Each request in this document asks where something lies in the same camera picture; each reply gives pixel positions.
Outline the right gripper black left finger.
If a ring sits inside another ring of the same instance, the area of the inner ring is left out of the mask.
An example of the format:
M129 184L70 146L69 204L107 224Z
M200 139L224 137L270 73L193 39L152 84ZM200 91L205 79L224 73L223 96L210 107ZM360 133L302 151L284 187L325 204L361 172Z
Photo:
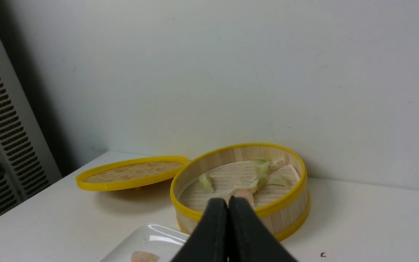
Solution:
M226 262L228 209L223 199L210 199L198 225L173 262Z

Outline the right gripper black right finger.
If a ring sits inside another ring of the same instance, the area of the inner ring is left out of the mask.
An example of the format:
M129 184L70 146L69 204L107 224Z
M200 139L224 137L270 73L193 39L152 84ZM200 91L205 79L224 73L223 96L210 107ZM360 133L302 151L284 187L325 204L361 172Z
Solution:
M245 198L228 204L229 262L296 262L273 237Z

